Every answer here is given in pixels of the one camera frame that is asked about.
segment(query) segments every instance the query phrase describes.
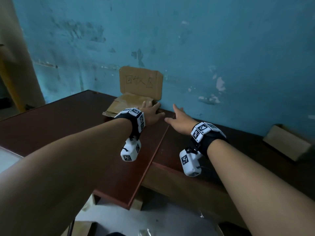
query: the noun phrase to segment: yellow pole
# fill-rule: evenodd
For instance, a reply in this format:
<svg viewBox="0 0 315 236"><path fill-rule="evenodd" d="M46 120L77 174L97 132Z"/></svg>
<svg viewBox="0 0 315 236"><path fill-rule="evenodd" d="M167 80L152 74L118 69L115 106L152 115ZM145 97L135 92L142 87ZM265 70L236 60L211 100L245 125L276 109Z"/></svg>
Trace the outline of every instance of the yellow pole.
<svg viewBox="0 0 315 236"><path fill-rule="evenodd" d="M12 83L10 77L9 77L9 74L7 72L7 69L6 69L5 65L4 65L1 53L0 53L0 76L1 76L1 78L3 80L4 85L6 86L8 92L9 92L9 94L10 94L10 96L11 96L11 98L12 98L12 100L13 100L15 106L16 106L16 108L18 109L18 111L20 113L25 112L25 108L23 107L23 103L22 103L19 95L17 94L17 92L15 90L15 87L14 87L14 85L13 85L13 83Z"/></svg>

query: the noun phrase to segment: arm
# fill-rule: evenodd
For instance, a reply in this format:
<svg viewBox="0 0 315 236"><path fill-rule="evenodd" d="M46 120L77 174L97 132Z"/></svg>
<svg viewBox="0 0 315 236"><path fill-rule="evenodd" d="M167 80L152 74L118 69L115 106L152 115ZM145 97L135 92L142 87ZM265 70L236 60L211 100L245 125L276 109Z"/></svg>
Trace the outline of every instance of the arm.
<svg viewBox="0 0 315 236"><path fill-rule="evenodd" d="M189 135L198 122L174 111L165 121ZM314 201L225 141L213 141L207 154L253 235L314 235Z"/></svg>
<svg viewBox="0 0 315 236"><path fill-rule="evenodd" d="M159 106L141 109L147 126L164 116L155 114ZM50 143L1 173L2 234L61 235L131 131L128 119L114 119Z"/></svg>

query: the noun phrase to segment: cardboard box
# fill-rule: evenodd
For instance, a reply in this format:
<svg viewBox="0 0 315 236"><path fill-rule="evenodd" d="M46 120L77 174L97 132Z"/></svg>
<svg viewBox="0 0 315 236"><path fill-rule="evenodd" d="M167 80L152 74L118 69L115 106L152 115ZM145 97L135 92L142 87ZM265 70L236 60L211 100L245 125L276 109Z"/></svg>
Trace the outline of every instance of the cardboard box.
<svg viewBox="0 0 315 236"><path fill-rule="evenodd" d="M312 144L307 139L290 131L282 124L273 125L263 141L294 161L300 160L303 155L312 150Z"/></svg>
<svg viewBox="0 0 315 236"><path fill-rule="evenodd" d="M163 75L159 71L123 66L119 69L120 91L103 115L115 117L125 108L141 107L144 101L158 101L162 97Z"/></svg>

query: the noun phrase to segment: person's left hand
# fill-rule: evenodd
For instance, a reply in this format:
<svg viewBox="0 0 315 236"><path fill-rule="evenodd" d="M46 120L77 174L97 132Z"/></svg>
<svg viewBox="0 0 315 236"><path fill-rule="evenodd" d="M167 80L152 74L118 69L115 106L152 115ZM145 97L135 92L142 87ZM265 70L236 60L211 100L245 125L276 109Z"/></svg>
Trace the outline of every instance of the person's left hand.
<svg viewBox="0 0 315 236"><path fill-rule="evenodd" d="M144 101L143 102L140 110L144 113L144 119L146 121L146 126L151 126L151 125L155 124L157 121L159 121L161 118L163 118L165 116L165 113L155 114L160 106L161 106L160 103L157 103L154 106L152 106L151 101L149 101L149 102Z"/></svg>

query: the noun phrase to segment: desk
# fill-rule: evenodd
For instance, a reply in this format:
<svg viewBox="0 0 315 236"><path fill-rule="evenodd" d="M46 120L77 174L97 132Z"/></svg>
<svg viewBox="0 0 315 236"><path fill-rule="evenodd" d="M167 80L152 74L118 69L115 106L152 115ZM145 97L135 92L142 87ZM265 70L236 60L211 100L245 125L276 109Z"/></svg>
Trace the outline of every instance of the desk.
<svg viewBox="0 0 315 236"><path fill-rule="evenodd" d="M114 99L106 94L84 91L0 121L0 147L25 157L57 139L108 121L102 112ZM167 117L174 116L172 112L165 113ZM218 127L231 145L312 197L315 171L305 164L302 167L294 164L262 142L260 136ZM179 152L186 147L188 136L159 121L147 127L140 140L142 149L137 160L124 162L117 155L112 163L115 167L110 167L100 179L94 192L96 195L129 209L142 184L217 221L229 221L245 227L209 161L204 163L210 170L203 170L201 176L192 178L183 174Z"/></svg>

